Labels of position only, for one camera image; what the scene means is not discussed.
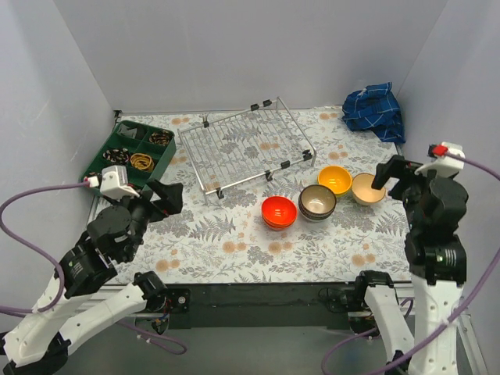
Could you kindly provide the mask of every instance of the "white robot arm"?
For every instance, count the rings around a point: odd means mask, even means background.
[[[87,225],[75,247],[59,262],[64,272],[64,292],[49,310],[59,289],[56,274],[33,307],[33,313],[2,335],[2,349],[9,359],[4,374],[50,375],[59,370],[85,341],[118,320],[165,305],[167,288],[152,271],[136,273],[134,281],[111,298],[75,315],[76,310],[101,286],[117,275],[113,262],[131,262],[142,244],[149,223],[182,210],[182,184],[149,181],[152,190],[138,193],[127,183],[124,166],[110,166],[102,177],[90,177],[91,187],[113,204]],[[153,192],[160,199],[150,202]]]
[[[448,152],[464,157],[460,146],[446,142],[442,145]],[[466,282],[466,252],[454,234],[466,213],[468,199],[463,186],[453,180],[462,168],[463,162],[447,156],[422,165],[397,155],[379,164],[373,180],[372,187],[380,189],[389,177],[399,179],[390,196],[403,201],[409,219],[405,253],[416,303],[413,338],[400,313],[388,273],[363,271],[356,278],[355,293],[375,317],[387,362],[427,340],[443,323],[448,325],[440,336],[400,366],[409,375],[458,374],[456,325],[447,319],[458,306]]]

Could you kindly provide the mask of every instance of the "bowl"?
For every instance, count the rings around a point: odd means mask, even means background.
[[[385,187],[372,189],[374,178],[373,174],[360,173],[352,180],[352,196],[360,205],[373,205],[384,199]]]
[[[274,225],[272,225],[271,223],[269,223],[265,218],[264,216],[262,217],[262,219],[264,220],[264,223],[266,223],[266,225],[268,226],[268,228],[272,229],[272,230],[276,230],[276,231],[279,231],[279,230],[285,230],[285,229],[288,229],[290,225],[286,226],[286,227],[275,227]]]
[[[273,227],[289,227],[297,219],[297,207],[290,199],[275,195],[262,203],[262,217]]]
[[[318,184],[328,187],[337,197],[340,197],[351,188],[352,177],[341,166],[327,166],[318,175]]]
[[[336,205],[335,193],[323,185],[309,185],[298,196],[298,209],[309,221],[325,220]]]

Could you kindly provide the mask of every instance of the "blue cloth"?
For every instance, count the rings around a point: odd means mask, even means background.
[[[352,130],[372,130],[382,142],[405,143],[401,108],[391,92],[392,82],[366,86],[350,94],[342,119]]]

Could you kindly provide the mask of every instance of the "black base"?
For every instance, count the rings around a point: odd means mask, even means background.
[[[190,291],[187,309],[172,311],[170,329],[312,326],[349,330],[348,312],[363,311],[354,300],[354,283],[173,284],[167,287],[172,294],[176,290],[179,294]],[[329,292],[329,302],[324,298],[325,291]]]

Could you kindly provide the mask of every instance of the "wire rack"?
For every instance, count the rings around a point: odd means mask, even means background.
[[[179,130],[202,191],[224,197],[224,190],[278,170],[316,161],[316,149],[281,98],[243,112]]]

